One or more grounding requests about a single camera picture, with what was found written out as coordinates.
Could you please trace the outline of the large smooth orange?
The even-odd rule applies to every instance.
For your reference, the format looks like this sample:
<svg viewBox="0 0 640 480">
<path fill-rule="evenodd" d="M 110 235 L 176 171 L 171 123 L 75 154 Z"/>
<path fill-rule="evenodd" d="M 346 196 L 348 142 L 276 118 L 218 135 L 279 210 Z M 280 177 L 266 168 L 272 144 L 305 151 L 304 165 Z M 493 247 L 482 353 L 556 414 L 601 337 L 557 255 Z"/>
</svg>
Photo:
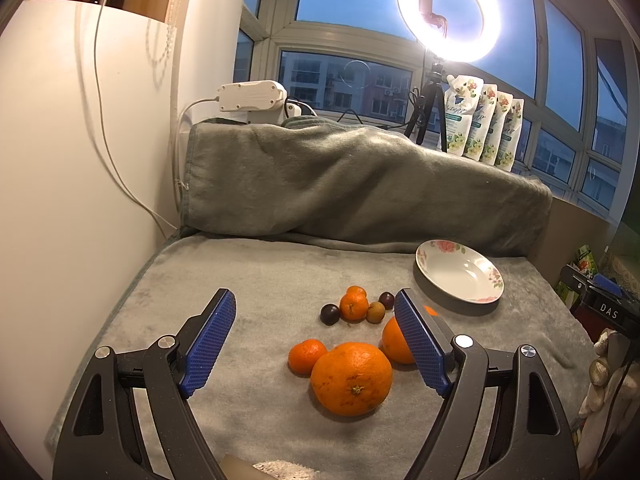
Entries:
<svg viewBox="0 0 640 480">
<path fill-rule="evenodd" d="M 414 363 L 414 357 L 397 323 L 396 316 L 392 316 L 383 328 L 381 347 L 385 355 L 394 363 L 401 365 Z"/>
</svg>

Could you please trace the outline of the large speckled orange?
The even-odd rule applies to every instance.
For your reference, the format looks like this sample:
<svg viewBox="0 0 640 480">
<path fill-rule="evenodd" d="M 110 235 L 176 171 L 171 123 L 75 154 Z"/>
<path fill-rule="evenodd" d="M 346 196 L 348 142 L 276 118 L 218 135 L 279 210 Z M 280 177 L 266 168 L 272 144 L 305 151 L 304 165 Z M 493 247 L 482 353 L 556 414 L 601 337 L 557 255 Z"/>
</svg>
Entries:
<svg viewBox="0 0 640 480">
<path fill-rule="evenodd" d="M 373 344 L 345 342 L 314 364 L 311 390 L 330 413 L 358 417 L 375 411 L 393 385 L 393 367 Z"/>
</svg>

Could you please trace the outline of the brown longan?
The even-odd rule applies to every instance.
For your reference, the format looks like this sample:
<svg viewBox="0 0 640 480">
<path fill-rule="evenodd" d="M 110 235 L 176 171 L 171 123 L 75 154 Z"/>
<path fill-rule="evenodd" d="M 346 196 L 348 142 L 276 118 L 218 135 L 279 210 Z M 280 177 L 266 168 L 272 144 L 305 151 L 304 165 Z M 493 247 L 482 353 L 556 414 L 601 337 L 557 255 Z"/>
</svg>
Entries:
<svg viewBox="0 0 640 480">
<path fill-rule="evenodd" d="M 378 324 L 382 322 L 385 316 L 385 306 L 378 301 L 371 302 L 369 309 L 367 310 L 366 319 L 369 323 Z"/>
</svg>

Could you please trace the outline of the dark plum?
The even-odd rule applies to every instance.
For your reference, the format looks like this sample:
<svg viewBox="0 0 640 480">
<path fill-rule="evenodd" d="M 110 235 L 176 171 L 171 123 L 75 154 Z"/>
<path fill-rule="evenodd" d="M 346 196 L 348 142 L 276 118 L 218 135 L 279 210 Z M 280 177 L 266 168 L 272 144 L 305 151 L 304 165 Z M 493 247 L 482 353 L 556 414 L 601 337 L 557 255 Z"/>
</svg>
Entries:
<svg viewBox="0 0 640 480">
<path fill-rule="evenodd" d="M 325 304 L 321 308 L 319 318 L 323 324 L 332 326 L 341 319 L 341 309 L 336 304 Z"/>
<path fill-rule="evenodd" d="M 391 292 L 382 292 L 378 297 L 378 301 L 386 310 L 392 310 L 395 304 L 395 296 Z"/>
</svg>

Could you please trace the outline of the mandarin with stem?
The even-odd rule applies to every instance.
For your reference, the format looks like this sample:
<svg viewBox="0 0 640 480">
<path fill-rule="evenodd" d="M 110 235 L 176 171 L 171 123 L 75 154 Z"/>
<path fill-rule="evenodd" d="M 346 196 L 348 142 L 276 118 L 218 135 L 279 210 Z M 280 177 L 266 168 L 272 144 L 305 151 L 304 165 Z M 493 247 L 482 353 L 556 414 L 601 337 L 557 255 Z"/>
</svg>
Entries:
<svg viewBox="0 0 640 480">
<path fill-rule="evenodd" d="M 367 317 L 369 301 L 363 292 L 346 292 L 340 301 L 341 318 L 347 322 L 360 322 Z"/>
</svg>

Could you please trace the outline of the tiny back mandarin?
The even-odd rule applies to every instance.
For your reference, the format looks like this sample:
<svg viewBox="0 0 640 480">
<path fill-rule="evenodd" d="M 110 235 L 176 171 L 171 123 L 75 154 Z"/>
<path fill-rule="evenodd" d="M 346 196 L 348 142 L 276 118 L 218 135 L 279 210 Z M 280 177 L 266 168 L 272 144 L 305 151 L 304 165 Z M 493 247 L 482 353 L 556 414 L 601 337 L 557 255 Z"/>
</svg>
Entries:
<svg viewBox="0 0 640 480">
<path fill-rule="evenodd" d="M 367 292 L 364 288 L 360 287 L 360 286 L 349 286 L 349 288 L 346 290 L 346 292 L 349 295 L 360 295 L 360 296 L 366 296 Z"/>
</svg>

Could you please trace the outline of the small front mandarin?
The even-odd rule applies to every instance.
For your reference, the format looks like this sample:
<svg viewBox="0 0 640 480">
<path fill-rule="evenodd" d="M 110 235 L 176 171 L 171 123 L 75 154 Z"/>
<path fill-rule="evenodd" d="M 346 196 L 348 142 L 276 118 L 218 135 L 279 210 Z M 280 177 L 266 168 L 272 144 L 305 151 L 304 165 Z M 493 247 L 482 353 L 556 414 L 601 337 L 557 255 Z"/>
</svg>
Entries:
<svg viewBox="0 0 640 480">
<path fill-rule="evenodd" d="M 293 373 L 302 376 L 311 374 L 314 364 L 328 352 L 328 349 L 318 339 L 307 339 L 296 344 L 288 352 L 288 368 Z"/>
</svg>

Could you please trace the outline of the floral white plate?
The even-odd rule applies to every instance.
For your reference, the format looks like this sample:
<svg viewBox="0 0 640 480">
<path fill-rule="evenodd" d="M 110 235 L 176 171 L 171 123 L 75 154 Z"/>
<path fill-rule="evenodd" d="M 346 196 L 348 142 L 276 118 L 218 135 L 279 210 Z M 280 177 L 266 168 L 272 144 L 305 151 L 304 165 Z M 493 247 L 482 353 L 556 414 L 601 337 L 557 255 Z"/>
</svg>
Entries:
<svg viewBox="0 0 640 480">
<path fill-rule="evenodd" d="M 432 285 L 468 304 L 492 304 L 504 292 L 498 268 L 476 250 L 452 240 L 427 240 L 416 248 L 416 265 Z"/>
</svg>

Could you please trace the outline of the green tissue pack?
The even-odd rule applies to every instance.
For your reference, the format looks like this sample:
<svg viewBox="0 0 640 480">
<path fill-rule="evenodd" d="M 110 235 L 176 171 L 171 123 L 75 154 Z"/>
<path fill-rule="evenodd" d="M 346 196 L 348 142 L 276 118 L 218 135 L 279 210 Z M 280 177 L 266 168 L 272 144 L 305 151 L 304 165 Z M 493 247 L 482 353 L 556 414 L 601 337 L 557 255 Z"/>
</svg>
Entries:
<svg viewBox="0 0 640 480">
<path fill-rule="evenodd" d="M 590 246 L 580 246 L 575 258 L 562 267 L 560 279 L 554 288 L 562 303 L 569 309 L 576 307 L 588 292 L 597 272 L 598 266 Z"/>
</svg>

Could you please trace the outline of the grey fleece blanket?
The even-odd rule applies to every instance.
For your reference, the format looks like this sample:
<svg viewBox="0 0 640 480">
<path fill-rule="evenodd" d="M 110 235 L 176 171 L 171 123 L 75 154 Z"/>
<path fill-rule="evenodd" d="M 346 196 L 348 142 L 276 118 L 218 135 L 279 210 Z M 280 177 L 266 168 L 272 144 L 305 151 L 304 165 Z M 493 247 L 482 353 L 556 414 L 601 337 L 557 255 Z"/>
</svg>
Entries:
<svg viewBox="0 0 640 480">
<path fill-rule="evenodd" d="M 89 361 L 102 346 L 137 351 L 175 335 L 218 289 L 229 289 L 234 322 L 205 386 L 188 401 L 221 469 L 236 455 L 253 474 L 288 468 L 315 479 L 410 479 L 444 403 L 416 361 L 386 356 L 390 393 L 358 417 L 330 413 L 311 390 L 311 374 L 288 368 L 288 352 L 307 339 L 328 352 L 345 342 L 382 351 L 395 305 L 378 324 L 320 321 L 321 308 L 340 307 L 354 285 L 366 290 L 369 306 L 382 292 L 396 298 L 411 289 L 454 334 L 486 349 L 530 344 L 567 422 L 576 413 L 588 382 L 588 337 L 526 257 L 549 217 L 552 197 L 541 183 L 397 134 L 310 117 L 282 126 L 200 122 L 184 176 L 182 233 L 128 287 Z M 488 258 L 503 277 L 501 298 L 468 304 L 432 285 L 414 258 L 427 240 L 452 240 Z M 486 389 L 464 459 L 472 458 L 473 472 L 496 396 Z M 134 390 L 134 402 L 152 466 L 165 454 L 145 391 Z"/>
</svg>

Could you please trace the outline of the black tripod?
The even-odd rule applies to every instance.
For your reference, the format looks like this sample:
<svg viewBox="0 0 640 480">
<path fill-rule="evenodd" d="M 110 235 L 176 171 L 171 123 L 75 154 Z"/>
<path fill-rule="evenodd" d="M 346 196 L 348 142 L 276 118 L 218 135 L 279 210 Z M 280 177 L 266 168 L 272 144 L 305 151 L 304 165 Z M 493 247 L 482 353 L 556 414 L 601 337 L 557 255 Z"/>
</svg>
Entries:
<svg viewBox="0 0 640 480">
<path fill-rule="evenodd" d="M 439 119 L 440 148 L 444 153 L 447 148 L 445 92 L 442 90 L 442 75 L 444 74 L 444 61 L 434 56 L 431 68 L 423 77 L 423 84 L 413 102 L 413 112 L 405 128 L 404 135 L 410 138 L 413 130 L 419 127 L 416 135 L 416 144 L 421 145 L 434 108 Z"/>
</svg>

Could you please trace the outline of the white power strip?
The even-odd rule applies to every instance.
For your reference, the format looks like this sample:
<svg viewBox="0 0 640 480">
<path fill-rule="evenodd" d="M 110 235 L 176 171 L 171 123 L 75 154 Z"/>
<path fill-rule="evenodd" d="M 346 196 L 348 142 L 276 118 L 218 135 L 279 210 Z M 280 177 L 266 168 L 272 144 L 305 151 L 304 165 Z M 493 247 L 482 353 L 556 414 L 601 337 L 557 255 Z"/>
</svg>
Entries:
<svg viewBox="0 0 640 480">
<path fill-rule="evenodd" d="M 288 92 L 273 80 L 232 82 L 218 89 L 219 110 L 249 124 L 281 125 L 302 114 L 302 108 L 288 102 Z"/>
</svg>

